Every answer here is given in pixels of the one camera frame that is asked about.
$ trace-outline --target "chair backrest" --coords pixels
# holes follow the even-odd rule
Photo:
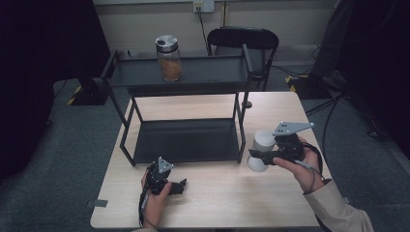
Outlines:
[[[251,49],[270,49],[275,53],[279,39],[275,33],[266,29],[225,26],[212,30],[207,42],[209,55],[212,55],[212,45],[242,48],[242,44]]]

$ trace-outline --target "hand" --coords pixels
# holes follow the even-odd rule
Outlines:
[[[143,188],[145,186],[146,176],[147,171],[141,179],[141,185]],[[157,228],[160,223],[163,207],[165,206],[166,196],[171,191],[171,187],[172,183],[166,183],[159,195],[154,195],[151,191],[147,191],[148,202],[143,212],[144,222],[142,223],[142,227]]]
[[[299,140],[301,142],[306,143],[307,141],[299,136]],[[310,148],[304,148],[306,157],[304,159],[304,163],[307,163],[311,167],[316,170],[319,170],[319,163],[317,160],[317,155],[311,151]],[[299,164],[287,161],[281,158],[274,158],[274,163],[282,168],[285,168],[293,173],[295,179],[299,182],[301,189],[305,193],[312,193],[320,188],[322,188],[325,184],[323,183],[321,176],[319,173],[314,172],[314,179],[313,174],[310,169],[302,167]]]

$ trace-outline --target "white cup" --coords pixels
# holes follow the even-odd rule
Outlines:
[[[276,144],[273,132],[270,130],[258,130],[253,137],[253,149],[259,152],[269,152],[274,149]],[[268,165],[262,159],[248,156],[248,167],[255,172],[263,172],[268,169]]]

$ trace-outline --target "beige sleeve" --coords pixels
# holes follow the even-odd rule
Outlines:
[[[132,232],[157,232],[157,230],[151,228],[140,228],[137,230],[133,230]]]
[[[373,231],[367,213],[344,203],[334,181],[311,194],[305,194],[305,199],[323,224],[333,232]]]

